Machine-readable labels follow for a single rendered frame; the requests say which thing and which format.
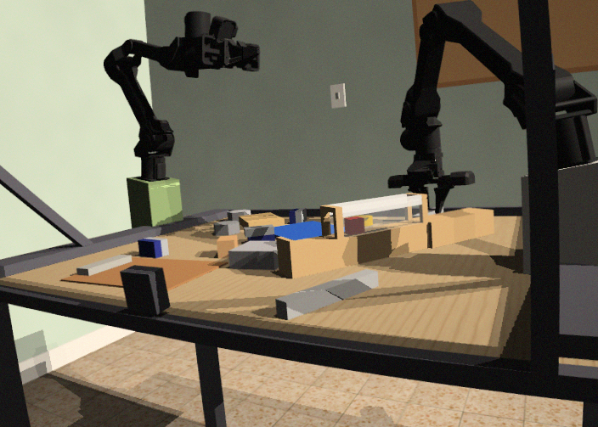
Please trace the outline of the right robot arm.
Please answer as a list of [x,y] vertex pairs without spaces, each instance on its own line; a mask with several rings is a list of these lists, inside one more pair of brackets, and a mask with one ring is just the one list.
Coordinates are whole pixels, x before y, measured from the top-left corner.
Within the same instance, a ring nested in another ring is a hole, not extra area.
[[[527,129],[522,52],[482,22],[481,9],[472,0],[439,3],[422,20],[425,30],[422,24],[415,82],[406,93],[401,114],[402,128],[406,128],[401,145],[409,151],[441,148],[437,82],[445,41],[461,44],[505,84],[503,105],[518,119],[522,130]],[[567,112],[556,115],[558,169],[598,161],[587,120],[587,115],[597,113],[597,97],[567,70],[555,68],[556,112]],[[435,155],[428,155],[428,160],[414,156],[407,170],[409,184],[429,184],[440,177],[441,164],[432,160],[436,160]]]

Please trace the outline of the blue rectangular slab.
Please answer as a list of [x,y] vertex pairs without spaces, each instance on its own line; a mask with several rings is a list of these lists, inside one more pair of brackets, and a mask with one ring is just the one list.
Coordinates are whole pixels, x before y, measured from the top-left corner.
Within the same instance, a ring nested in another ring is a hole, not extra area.
[[322,236],[321,222],[299,222],[284,226],[274,227],[274,236],[292,240],[308,239]]

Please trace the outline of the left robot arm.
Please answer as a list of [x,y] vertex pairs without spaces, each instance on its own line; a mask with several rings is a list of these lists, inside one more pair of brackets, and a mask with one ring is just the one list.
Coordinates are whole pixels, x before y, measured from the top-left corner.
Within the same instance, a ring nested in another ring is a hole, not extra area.
[[[193,45],[196,37],[201,34],[211,35],[213,39],[210,40],[210,44],[217,45],[217,42],[223,41],[224,38],[236,37],[238,30],[235,21],[214,16],[211,23],[211,14],[201,11],[188,12],[184,16],[184,24],[185,37],[176,37],[170,46],[155,45],[154,47],[147,42],[128,39],[120,47],[113,49],[104,59],[105,72],[112,81],[120,85],[140,126],[138,134],[140,140],[133,149],[135,157],[141,158],[141,177],[137,179],[149,182],[170,179],[166,177],[164,156],[171,156],[175,140],[168,121],[156,118],[138,83],[137,74],[141,58],[153,59],[168,70],[184,70],[187,77],[198,78],[199,70],[205,68],[195,62]],[[134,56],[128,56],[129,54]]]

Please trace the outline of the white square stick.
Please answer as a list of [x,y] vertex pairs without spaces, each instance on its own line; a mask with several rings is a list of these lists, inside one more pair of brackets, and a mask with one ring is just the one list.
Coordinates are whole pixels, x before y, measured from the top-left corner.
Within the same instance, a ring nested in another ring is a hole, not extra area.
[[275,299],[277,316],[290,320],[378,286],[378,271],[364,269]]

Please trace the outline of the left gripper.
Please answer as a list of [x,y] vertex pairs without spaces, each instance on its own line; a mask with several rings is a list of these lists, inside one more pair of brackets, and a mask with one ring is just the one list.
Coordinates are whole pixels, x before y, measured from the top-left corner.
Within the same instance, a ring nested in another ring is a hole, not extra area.
[[207,34],[198,35],[195,39],[195,61],[198,65],[202,65],[202,68],[220,70],[220,68],[232,69],[233,66],[237,66],[237,68],[247,71],[260,70],[260,48],[258,45],[241,41],[237,41],[236,44],[234,40],[228,38],[218,41],[217,45],[211,45],[210,40],[212,39],[213,36]]

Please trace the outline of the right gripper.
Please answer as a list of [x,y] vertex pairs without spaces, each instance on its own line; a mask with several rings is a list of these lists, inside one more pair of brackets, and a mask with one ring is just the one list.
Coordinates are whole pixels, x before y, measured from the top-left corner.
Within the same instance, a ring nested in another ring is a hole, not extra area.
[[[442,157],[443,153],[441,149],[420,149],[415,151],[415,155],[419,155],[421,160],[428,160],[428,155],[435,155],[436,160],[439,160],[442,166],[442,174],[439,178],[432,179],[429,184],[436,183],[437,188],[434,188],[436,195],[436,214],[441,213],[444,201],[449,193],[449,189],[454,186],[470,185],[475,183],[475,175],[472,171],[464,172],[451,172],[450,182],[449,175],[444,176]],[[415,156],[414,155],[414,156]],[[424,187],[425,184],[416,183],[409,184],[408,175],[396,175],[391,176],[388,179],[388,188],[401,188],[402,186],[409,186],[408,191],[414,194],[427,194],[427,207],[429,206],[429,193],[428,187]],[[453,186],[454,185],[454,186]]]

